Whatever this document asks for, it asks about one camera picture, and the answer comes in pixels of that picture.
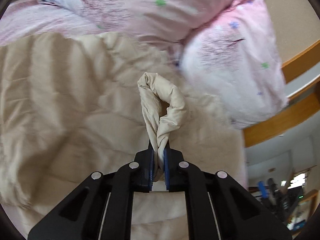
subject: black gripper frame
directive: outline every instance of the black gripper frame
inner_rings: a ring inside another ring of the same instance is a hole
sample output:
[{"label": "black gripper frame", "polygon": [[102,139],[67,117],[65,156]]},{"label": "black gripper frame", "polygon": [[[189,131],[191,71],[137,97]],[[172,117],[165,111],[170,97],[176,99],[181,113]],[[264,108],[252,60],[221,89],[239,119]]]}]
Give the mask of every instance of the black gripper frame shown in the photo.
[{"label": "black gripper frame", "polygon": [[[114,173],[92,173],[32,228],[28,240],[129,240],[133,193],[152,190],[153,157],[149,143],[135,155],[138,167],[128,163]],[[169,192],[185,192],[190,240],[292,239],[231,176],[201,171],[169,143],[164,173]]]}]

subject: metal screw head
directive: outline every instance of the metal screw head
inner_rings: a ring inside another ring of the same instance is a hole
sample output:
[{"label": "metal screw head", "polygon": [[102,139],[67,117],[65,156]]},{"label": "metal screw head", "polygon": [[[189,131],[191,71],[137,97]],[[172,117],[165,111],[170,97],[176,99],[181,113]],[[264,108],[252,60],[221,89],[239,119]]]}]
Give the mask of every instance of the metal screw head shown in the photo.
[{"label": "metal screw head", "polygon": [[217,175],[221,179],[225,179],[228,176],[228,174],[225,171],[218,171]]},{"label": "metal screw head", "polygon": [[187,167],[189,167],[189,163],[187,163],[187,162],[179,162],[179,166],[181,168],[187,168]]},{"label": "metal screw head", "polygon": [[136,168],[139,167],[139,163],[132,162],[132,163],[129,164],[129,167],[130,167],[131,169],[136,169]]},{"label": "metal screw head", "polygon": [[96,172],[91,174],[91,178],[93,178],[93,179],[100,179],[100,177],[101,177],[101,173],[100,172],[96,171]]}]

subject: pink pillow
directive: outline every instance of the pink pillow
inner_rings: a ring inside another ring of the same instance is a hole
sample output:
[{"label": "pink pillow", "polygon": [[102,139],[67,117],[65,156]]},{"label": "pink pillow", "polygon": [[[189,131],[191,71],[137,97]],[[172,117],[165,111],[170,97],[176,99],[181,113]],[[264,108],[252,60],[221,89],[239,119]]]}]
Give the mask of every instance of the pink pillow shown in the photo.
[{"label": "pink pillow", "polygon": [[236,128],[269,119],[287,105],[264,0],[235,0],[191,36],[180,68],[199,90],[220,96]]},{"label": "pink pillow", "polygon": [[171,55],[188,33],[233,0],[45,0],[84,16],[103,31],[125,31]]},{"label": "pink pillow", "polygon": [[58,6],[40,2],[41,0],[17,0],[9,5],[0,21],[0,46],[21,37],[44,32],[61,33],[65,37],[102,32],[88,19]]}]

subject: beige fabric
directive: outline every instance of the beige fabric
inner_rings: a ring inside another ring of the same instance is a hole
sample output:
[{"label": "beige fabric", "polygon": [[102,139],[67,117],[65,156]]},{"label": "beige fabric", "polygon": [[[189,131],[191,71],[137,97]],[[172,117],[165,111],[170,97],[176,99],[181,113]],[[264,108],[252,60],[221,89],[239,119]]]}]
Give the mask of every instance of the beige fabric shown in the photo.
[{"label": "beige fabric", "polygon": [[[196,94],[167,62],[166,53],[119,33],[43,33],[0,48],[1,203],[19,206],[26,232],[91,172],[117,171],[148,147],[137,86],[145,72],[185,98],[170,146],[244,184],[241,132],[216,97]],[[132,224],[132,239],[188,239],[183,194],[135,194]]]},{"label": "beige fabric", "polygon": [[[154,156],[156,180],[164,172],[164,148],[170,132],[177,130],[187,113],[185,98],[174,84],[157,73],[145,72],[138,81],[142,115],[156,153]],[[162,116],[161,100],[169,103],[167,114]]]}]

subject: wall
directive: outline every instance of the wall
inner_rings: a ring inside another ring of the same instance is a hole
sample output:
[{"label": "wall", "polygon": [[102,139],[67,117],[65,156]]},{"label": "wall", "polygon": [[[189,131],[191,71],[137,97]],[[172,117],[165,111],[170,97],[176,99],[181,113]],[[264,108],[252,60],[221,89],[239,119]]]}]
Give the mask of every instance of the wall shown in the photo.
[{"label": "wall", "polygon": [[[309,192],[312,189],[320,190],[320,127],[312,132],[311,138],[317,166],[311,169],[308,176],[306,192]],[[318,195],[317,205],[319,203],[320,196]]]},{"label": "wall", "polygon": [[[320,133],[318,144],[320,154]],[[268,178],[273,178],[278,185],[281,185],[281,181],[287,180],[292,169],[294,169],[295,172],[298,172],[316,164],[316,157],[314,156],[314,140],[311,136],[308,136],[293,144],[290,150],[270,158],[269,160],[248,166],[249,186],[256,186],[260,180],[266,182]]]}]

